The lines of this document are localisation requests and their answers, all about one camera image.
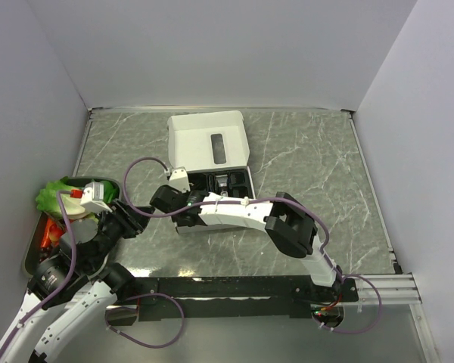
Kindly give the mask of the black silver hair clipper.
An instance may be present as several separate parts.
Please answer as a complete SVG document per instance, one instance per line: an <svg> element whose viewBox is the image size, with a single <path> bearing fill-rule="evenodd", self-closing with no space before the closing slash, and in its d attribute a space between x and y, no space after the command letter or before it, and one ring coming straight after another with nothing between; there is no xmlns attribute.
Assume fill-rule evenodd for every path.
<svg viewBox="0 0 454 363"><path fill-rule="evenodd" d="M229 176L227 174L216 175L215 181L216 181L216 189L218 191L218 194L220 194L222 196L228 196L229 195Z"/></svg>

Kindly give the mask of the white box with black tray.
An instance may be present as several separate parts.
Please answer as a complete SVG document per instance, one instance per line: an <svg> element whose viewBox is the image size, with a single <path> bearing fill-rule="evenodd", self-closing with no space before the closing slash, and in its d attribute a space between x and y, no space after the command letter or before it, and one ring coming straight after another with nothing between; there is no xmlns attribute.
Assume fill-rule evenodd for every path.
<svg viewBox="0 0 454 363"><path fill-rule="evenodd" d="M167 129L169 163L186 168L190 191L218 194L215 176L227 174L229 195L224 197L256 197L241 111L175 115L167 120Z"/></svg>

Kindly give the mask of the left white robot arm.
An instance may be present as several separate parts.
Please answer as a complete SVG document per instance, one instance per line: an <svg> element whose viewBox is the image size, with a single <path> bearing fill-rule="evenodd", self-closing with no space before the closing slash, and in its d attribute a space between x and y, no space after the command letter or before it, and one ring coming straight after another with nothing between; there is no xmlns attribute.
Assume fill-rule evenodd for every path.
<svg viewBox="0 0 454 363"><path fill-rule="evenodd" d="M0 362L53 361L74 328L80 328L112 303L133 298L134 277L121 264L104 265L121 239L147 227L154 208L135 211L114 200L97 221L75 220L58 249L30 279L17 315L0 340Z"/></svg>

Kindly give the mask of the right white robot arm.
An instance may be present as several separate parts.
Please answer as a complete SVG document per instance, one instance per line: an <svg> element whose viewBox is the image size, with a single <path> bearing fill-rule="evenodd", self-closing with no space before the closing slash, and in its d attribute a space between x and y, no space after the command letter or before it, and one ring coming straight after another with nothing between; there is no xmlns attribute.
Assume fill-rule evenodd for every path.
<svg viewBox="0 0 454 363"><path fill-rule="evenodd" d="M179 227L227 225L264 232L280 253L302 262L320 299L332 301L342 291L340 270L324 251L316 220L288 193L255 200L163 185L151 205Z"/></svg>

